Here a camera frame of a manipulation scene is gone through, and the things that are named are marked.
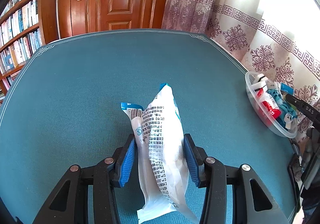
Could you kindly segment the white printed plastic bag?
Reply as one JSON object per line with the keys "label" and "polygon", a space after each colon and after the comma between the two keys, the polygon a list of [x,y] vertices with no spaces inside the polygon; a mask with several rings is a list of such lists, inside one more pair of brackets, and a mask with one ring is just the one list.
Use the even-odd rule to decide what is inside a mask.
{"label": "white printed plastic bag", "polygon": [[161,84],[146,108],[123,102],[121,110],[130,119],[138,149],[138,177],[145,200],[137,210],[138,222],[178,211],[192,223],[199,223],[185,200],[189,170],[180,113],[171,86]]}

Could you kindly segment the white blue medicine box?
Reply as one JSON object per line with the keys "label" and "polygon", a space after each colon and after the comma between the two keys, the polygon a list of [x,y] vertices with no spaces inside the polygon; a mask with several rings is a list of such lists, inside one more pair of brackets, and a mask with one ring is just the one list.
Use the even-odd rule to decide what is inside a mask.
{"label": "white blue medicine box", "polygon": [[267,93],[270,95],[285,93],[293,95],[293,88],[281,82],[267,82]]}

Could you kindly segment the white sponge block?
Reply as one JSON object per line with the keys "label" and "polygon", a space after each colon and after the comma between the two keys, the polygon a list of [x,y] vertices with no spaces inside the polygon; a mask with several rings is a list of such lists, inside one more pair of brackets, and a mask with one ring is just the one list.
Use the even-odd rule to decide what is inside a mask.
{"label": "white sponge block", "polygon": [[264,74],[258,74],[255,76],[252,85],[257,88],[262,88],[263,86],[266,85],[267,80],[268,78]]}
{"label": "white sponge block", "polygon": [[257,97],[261,97],[263,93],[267,91],[267,84],[266,82],[256,82],[251,85],[252,89],[257,94]]}

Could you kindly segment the clear plastic bowl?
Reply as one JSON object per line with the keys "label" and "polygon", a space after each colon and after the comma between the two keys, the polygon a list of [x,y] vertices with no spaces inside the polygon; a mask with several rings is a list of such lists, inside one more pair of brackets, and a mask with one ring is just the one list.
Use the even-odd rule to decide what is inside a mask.
{"label": "clear plastic bowl", "polygon": [[259,101],[255,88],[252,87],[253,81],[257,75],[258,73],[254,71],[248,71],[245,73],[246,93],[253,109],[268,129],[274,134],[280,137],[295,138],[298,130],[297,119],[295,118],[293,120],[292,128],[290,130],[286,130],[269,114],[265,106]]}

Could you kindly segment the red balloon glue packet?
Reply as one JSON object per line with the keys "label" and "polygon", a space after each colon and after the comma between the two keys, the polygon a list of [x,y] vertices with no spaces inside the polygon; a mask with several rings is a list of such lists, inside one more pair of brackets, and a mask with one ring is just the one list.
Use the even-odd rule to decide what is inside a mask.
{"label": "red balloon glue packet", "polygon": [[269,93],[264,91],[263,88],[260,88],[257,91],[257,97],[274,119],[277,119],[280,116],[281,111],[276,101]]}

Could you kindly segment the purple patterned curtain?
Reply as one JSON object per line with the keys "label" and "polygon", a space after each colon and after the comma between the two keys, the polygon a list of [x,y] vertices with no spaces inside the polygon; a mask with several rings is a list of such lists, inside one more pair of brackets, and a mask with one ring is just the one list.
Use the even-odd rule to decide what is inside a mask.
{"label": "purple patterned curtain", "polygon": [[162,28],[205,34],[249,71],[319,107],[319,7],[314,0],[166,0]]}

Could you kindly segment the blue cloth with ribbon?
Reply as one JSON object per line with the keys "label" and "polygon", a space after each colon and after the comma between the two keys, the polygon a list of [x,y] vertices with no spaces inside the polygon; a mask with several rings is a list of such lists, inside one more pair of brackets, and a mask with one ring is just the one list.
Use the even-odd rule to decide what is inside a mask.
{"label": "blue cloth with ribbon", "polygon": [[268,89],[267,93],[272,96],[280,110],[280,115],[276,120],[283,128],[286,130],[291,130],[291,127],[293,126],[293,120],[297,118],[296,111],[284,99],[283,95],[278,89]]}

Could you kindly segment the wooden bookshelf with books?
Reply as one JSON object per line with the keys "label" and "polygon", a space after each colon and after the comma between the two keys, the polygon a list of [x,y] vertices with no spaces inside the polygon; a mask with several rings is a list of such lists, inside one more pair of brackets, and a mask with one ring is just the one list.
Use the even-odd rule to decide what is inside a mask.
{"label": "wooden bookshelf with books", "polygon": [[58,36],[56,0],[20,0],[1,18],[1,101],[37,49]]}

